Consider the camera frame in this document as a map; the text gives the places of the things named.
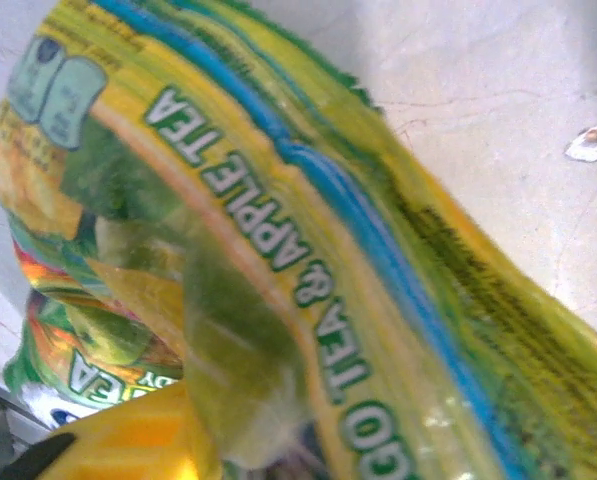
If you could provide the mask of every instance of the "small debris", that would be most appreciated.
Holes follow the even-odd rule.
[[[592,127],[574,139],[565,154],[581,162],[597,162],[597,126]]]

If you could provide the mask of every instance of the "nutrition label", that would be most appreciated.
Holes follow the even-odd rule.
[[[7,93],[27,123],[39,124],[57,146],[76,150],[89,108],[107,84],[103,70],[84,57],[68,57],[50,37],[36,37],[16,65]]]

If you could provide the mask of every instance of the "blue stripe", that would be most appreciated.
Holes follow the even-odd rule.
[[[300,167],[366,252],[399,305],[403,317],[412,319],[411,313],[415,314],[413,319],[416,327],[443,359],[453,380],[471,403],[475,415],[487,427],[507,477],[511,480],[526,479],[518,465],[519,452],[514,448],[515,442],[500,425],[492,421],[494,410],[489,398],[461,360],[451,334],[444,327],[414,269],[357,182],[329,158],[293,143],[290,131],[280,117],[209,48],[188,32],[139,9],[127,0],[93,0],[92,3],[118,16],[133,29],[164,42],[207,72],[247,110],[252,121],[274,142],[277,152],[285,161]]]
[[[227,22],[225,19],[216,15],[215,12],[204,7],[202,5],[198,5],[193,3],[189,0],[172,0],[172,3],[180,8],[184,8],[185,10],[192,11],[198,15],[202,15],[204,17],[209,17],[214,22],[218,23],[223,28],[231,31],[236,37],[238,37],[252,52],[254,52],[259,58],[261,58],[269,67],[273,70],[273,72],[278,75],[289,87],[292,93],[303,103],[303,106],[307,109],[307,111],[312,114],[315,119],[324,127],[328,128],[333,135],[336,136],[337,140],[340,140],[342,143],[345,144],[345,147],[349,148],[354,154],[361,157],[361,153],[357,151],[357,149],[351,145],[346,138],[344,138],[338,130],[331,124],[331,122],[325,117],[318,107],[316,107],[309,96],[304,92],[302,88],[294,81],[294,79],[287,74],[287,72],[283,69],[283,67],[270,55],[268,55],[263,49],[261,49],[256,43],[251,41],[246,33],[244,33],[240,28],[236,27],[235,25]]]

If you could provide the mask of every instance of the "white countertop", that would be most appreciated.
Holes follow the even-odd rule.
[[[53,0],[0,1],[0,98]],[[530,277],[597,329],[597,0],[258,0],[358,75],[418,158]],[[0,370],[27,287],[0,212]]]

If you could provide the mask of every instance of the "yellow packaging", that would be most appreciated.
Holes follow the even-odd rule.
[[[2,115],[1,201],[93,225],[82,283],[184,359],[208,479],[597,480],[597,335],[259,13],[63,0]]]

